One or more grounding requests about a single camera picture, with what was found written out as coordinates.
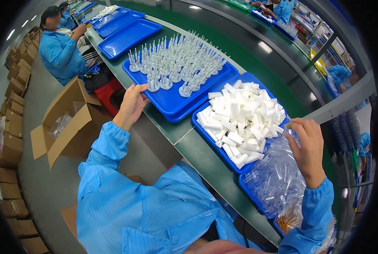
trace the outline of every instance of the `floor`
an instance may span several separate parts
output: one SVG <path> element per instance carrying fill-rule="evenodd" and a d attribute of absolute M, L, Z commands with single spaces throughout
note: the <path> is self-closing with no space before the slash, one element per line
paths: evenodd
<path fill-rule="evenodd" d="M 24 104 L 20 184 L 48 248 L 54 253 L 85 253 L 60 213 L 60 209 L 77 203 L 80 182 L 77 168 L 85 159 L 60 156 L 50 171 L 46 155 L 37 160 L 32 155 L 30 131 L 42 123 L 49 104 L 63 86 L 42 65 L 39 56 L 32 64 L 31 75 Z M 181 154 L 143 114 L 131 129 L 128 154 L 121 160 L 119 172 L 140 175 L 151 185 L 167 167 L 181 159 Z"/>

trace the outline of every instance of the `right hand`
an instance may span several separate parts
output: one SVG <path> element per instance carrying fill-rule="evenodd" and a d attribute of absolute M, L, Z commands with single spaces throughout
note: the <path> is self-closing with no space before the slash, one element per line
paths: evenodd
<path fill-rule="evenodd" d="M 305 178 L 306 187 L 315 189 L 326 178 L 322 166 L 324 141 L 320 125 L 314 120 L 294 118 L 288 124 L 288 128 L 296 132 L 300 141 L 299 148 L 295 139 L 289 133 L 285 133 L 293 158 Z"/>
<path fill-rule="evenodd" d="M 81 24 L 80 26 L 73 29 L 72 39 L 75 39 L 75 41 L 78 41 L 80 37 L 82 37 L 86 31 L 87 31 L 86 25 Z"/>

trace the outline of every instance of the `white plastic part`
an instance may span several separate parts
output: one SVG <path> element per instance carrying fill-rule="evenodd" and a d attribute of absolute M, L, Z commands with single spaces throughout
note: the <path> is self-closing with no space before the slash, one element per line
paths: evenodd
<path fill-rule="evenodd" d="M 227 145 L 227 144 L 223 144 L 223 145 L 222 145 L 222 148 L 224 149 L 224 151 L 226 152 L 226 154 L 227 154 L 227 156 L 228 156 L 229 158 L 234 157 L 234 154 L 233 154 L 233 152 L 231 151 L 229 145 Z"/>

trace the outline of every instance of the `sleeve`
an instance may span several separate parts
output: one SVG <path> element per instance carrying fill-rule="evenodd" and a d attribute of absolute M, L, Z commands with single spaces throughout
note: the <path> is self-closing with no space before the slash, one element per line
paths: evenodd
<path fill-rule="evenodd" d="M 50 36 L 49 40 L 44 46 L 44 57 L 55 67 L 64 67 L 69 62 L 76 48 L 77 42 L 70 39 L 64 48 L 59 39 Z"/>
<path fill-rule="evenodd" d="M 129 140 L 130 132 L 121 129 L 112 121 L 103 125 L 99 138 L 91 146 L 88 159 L 79 165 L 78 202 L 87 193 L 100 187 L 100 175 L 111 175 L 118 171 L 120 160 L 127 155 Z"/>
<path fill-rule="evenodd" d="M 294 228 L 285 236 L 277 253 L 313 254 L 318 250 L 329 232 L 333 199 L 333 184 L 327 177 L 318 188 L 306 188 L 302 201 L 302 226 Z"/>

